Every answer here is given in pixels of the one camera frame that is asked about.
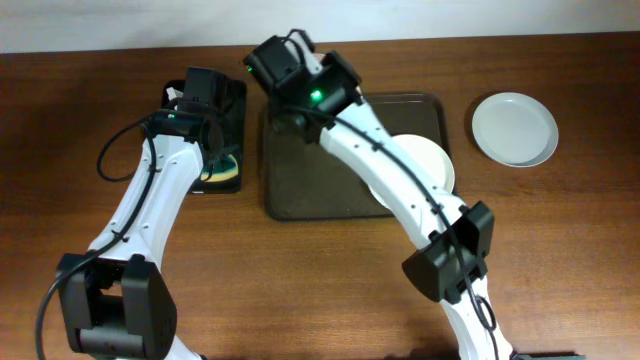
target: white plate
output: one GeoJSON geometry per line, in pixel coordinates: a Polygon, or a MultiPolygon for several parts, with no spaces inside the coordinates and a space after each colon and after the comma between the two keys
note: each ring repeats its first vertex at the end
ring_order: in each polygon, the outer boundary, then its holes
{"type": "MultiPolygon", "coordinates": [[[[438,144],[425,137],[411,134],[396,135],[393,140],[411,156],[413,161],[418,163],[418,166],[431,175],[436,182],[435,185],[448,192],[453,191],[456,179],[453,163],[451,163],[449,155],[438,144]]],[[[371,187],[369,187],[369,191],[382,206],[389,208],[371,187]]]]}
{"type": "Polygon", "coordinates": [[[547,160],[558,146],[558,125],[544,105],[529,96],[501,93],[473,114],[473,136],[491,159],[528,167],[547,160]]]}

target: white wall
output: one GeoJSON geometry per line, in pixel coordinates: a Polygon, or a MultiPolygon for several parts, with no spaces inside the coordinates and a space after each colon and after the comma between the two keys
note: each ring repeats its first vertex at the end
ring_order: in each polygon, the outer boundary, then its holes
{"type": "Polygon", "coordinates": [[[5,53],[640,30],[640,0],[2,1],[5,53]]]}

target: black tray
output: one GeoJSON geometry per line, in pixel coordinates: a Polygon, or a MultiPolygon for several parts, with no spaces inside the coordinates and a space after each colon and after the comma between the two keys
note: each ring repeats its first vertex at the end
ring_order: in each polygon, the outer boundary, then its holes
{"type": "MultiPolygon", "coordinates": [[[[444,113],[432,95],[371,95],[367,101],[393,135],[416,134],[451,157],[444,113]]],[[[265,210],[279,221],[392,216],[367,185],[340,160],[316,144],[276,134],[263,119],[265,210]]]]}

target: wood grain surface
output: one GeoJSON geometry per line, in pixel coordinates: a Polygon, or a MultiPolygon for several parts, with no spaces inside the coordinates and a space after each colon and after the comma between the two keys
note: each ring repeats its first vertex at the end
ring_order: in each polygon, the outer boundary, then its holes
{"type": "MultiPolygon", "coordinates": [[[[425,92],[444,105],[458,189],[497,223],[490,294],[524,353],[640,358],[640,34],[323,44],[360,73],[365,92],[425,92]],[[470,137],[488,94],[521,92],[555,116],[546,163],[513,169],[470,137]]],[[[278,223],[261,203],[257,114],[265,96],[241,65],[251,47],[0,56],[0,358],[33,359],[37,307],[65,252],[83,253],[127,184],[103,182],[104,142],[159,104],[188,66],[249,84],[244,183],[188,196],[163,276],[178,335],[210,359],[368,358],[456,352],[437,304],[400,264],[414,251],[397,221],[278,223]]],[[[139,134],[107,156],[125,174],[139,134]]],[[[69,350],[57,297],[49,359],[69,350]]]]}

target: green light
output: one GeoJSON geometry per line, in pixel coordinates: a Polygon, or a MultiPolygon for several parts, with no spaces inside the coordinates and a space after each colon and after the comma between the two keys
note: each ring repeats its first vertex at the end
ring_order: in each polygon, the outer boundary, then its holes
{"type": "Polygon", "coordinates": [[[313,102],[318,102],[322,100],[322,91],[314,90],[313,92],[311,92],[311,100],[313,102]]]}

